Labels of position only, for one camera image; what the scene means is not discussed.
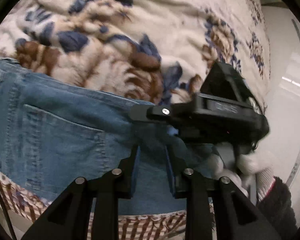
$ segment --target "blue jeans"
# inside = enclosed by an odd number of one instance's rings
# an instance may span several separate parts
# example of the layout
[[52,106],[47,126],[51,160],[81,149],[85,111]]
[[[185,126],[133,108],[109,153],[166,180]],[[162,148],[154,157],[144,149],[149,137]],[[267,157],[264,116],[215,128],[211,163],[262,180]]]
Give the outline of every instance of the blue jeans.
[[132,123],[128,114],[135,104],[151,103],[74,87],[2,59],[0,171],[52,201],[75,178],[93,179],[116,168],[138,143],[136,192],[119,201],[119,214],[183,210],[186,200],[173,199],[169,190],[165,145],[206,176],[204,160],[212,146],[186,146],[166,125]]

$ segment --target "jeans back pocket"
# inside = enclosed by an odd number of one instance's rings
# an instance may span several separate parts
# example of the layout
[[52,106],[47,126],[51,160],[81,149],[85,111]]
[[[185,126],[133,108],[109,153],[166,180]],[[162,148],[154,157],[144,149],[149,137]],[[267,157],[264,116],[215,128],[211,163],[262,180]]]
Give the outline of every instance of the jeans back pocket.
[[40,197],[61,193],[75,178],[93,179],[109,170],[105,133],[24,105],[24,184]]

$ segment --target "plaid fabric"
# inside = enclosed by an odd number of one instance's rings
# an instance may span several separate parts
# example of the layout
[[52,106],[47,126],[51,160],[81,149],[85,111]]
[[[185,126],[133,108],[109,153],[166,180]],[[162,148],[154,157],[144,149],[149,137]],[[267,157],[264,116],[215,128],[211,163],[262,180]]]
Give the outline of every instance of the plaid fabric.
[[[51,202],[20,187],[0,172],[0,193],[8,210],[35,222]],[[94,214],[90,214],[88,237],[91,239],[91,228]],[[119,216],[120,240],[182,240],[186,229],[186,211],[168,214]]]

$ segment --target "black bracket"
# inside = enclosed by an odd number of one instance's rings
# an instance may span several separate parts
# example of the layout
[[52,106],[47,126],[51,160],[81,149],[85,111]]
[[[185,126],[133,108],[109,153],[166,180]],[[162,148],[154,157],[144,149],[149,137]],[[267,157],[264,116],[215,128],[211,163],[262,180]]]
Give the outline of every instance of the black bracket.
[[92,240],[118,239],[118,198],[133,196],[139,160],[135,145],[129,158],[101,178],[75,179],[47,208],[22,240],[86,240],[93,199],[97,198]]
[[170,106],[134,105],[130,118],[139,122],[168,123],[179,130],[186,143],[229,142],[234,146],[253,145],[266,136],[269,125],[263,114],[256,113],[250,103],[257,100],[231,65],[213,65],[201,93],[192,95],[188,103]]
[[187,198],[185,240],[212,240],[212,197],[218,240],[280,240],[279,234],[228,178],[214,180],[187,168],[167,147],[167,174],[175,198]]

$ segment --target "metal screw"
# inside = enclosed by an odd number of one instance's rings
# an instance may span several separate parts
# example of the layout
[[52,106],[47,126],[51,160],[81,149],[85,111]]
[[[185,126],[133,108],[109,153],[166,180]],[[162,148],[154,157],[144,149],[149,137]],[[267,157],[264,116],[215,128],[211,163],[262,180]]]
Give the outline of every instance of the metal screw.
[[170,111],[169,111],[167,108],[162,109],[162,112],[163,112],[164,114],[170,114]]
[[183,173],[186,174],[186,175],[192,175],[192,174],[193,174],[193,169],[186,168],[186,169],[183,171]]
[[83,184],[85,181],[85,179],[83,177],[78,177],[75,179],[76,184]]
[[113,169],[113,170],[112,170],[112,174],[113,174],[113,175],[120,175],[121,172],[122,172],[121,169]]
[[230,180],[228,177],[226,177],[226,176],[221,177],[221,182],[224,183],[224,184],[229,184],[230,181],[231,181],[231,180]]

